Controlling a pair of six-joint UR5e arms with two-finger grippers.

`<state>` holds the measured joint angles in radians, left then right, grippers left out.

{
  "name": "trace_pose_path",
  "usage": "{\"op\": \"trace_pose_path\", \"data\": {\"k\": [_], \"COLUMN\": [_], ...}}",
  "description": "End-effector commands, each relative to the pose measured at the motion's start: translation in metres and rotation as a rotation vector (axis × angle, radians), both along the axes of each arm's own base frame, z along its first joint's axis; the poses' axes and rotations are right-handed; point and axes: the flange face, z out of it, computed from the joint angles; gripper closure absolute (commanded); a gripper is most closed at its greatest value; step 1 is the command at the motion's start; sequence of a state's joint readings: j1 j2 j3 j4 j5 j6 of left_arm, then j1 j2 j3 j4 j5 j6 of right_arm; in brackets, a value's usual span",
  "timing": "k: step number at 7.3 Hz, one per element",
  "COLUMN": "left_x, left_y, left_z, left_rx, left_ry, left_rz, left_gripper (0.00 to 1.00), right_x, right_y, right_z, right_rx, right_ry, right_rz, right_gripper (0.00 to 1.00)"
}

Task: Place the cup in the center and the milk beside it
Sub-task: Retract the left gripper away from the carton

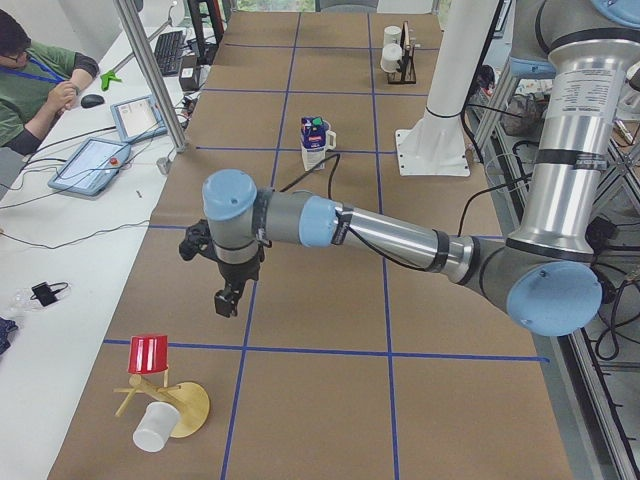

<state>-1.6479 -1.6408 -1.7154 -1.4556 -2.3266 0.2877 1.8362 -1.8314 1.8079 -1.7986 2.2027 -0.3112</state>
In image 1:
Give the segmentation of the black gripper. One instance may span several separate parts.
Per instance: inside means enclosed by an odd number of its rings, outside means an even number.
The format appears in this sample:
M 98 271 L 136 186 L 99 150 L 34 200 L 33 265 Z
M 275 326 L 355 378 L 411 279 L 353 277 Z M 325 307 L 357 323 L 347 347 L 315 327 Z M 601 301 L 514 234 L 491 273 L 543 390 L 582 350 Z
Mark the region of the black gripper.
M 214 295 L 214 308 L 223 317 L 237 315 L 238 300 L 243 295 L 246 282 L 259 280 L 260 265 L 265 258 L 263 246 L 255 240 L 237 249 L 216 244 L 205 219 L 186 228 L 179 254 L 185 261 L 200 255 L 218 265 L 225 284 Z

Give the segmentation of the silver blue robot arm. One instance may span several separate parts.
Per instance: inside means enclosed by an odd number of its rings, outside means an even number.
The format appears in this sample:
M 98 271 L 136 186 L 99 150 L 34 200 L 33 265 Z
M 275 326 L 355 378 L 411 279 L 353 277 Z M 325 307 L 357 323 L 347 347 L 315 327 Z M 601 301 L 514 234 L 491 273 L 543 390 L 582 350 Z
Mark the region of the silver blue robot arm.
M 214 261 L 225 286 L 218 314 L 236 314 L 275 241 L 306 247 L 361 245 L 401 267 L 445 275 L 483 296 L 516 324 L 564 336 L 592 321 L 602 287 L 586 239 L 621 90 L 639 59 L 635 1 L 520 1 L 508 63 L 552 90 L 530 174 L 488 189 L 501 221 L 512 192 L 523 217 L 505 240 L 422 228 L 287 185 L 258 188 L 247 173 L 207 178 L 204 218 L 179 247 L 185 260 Z

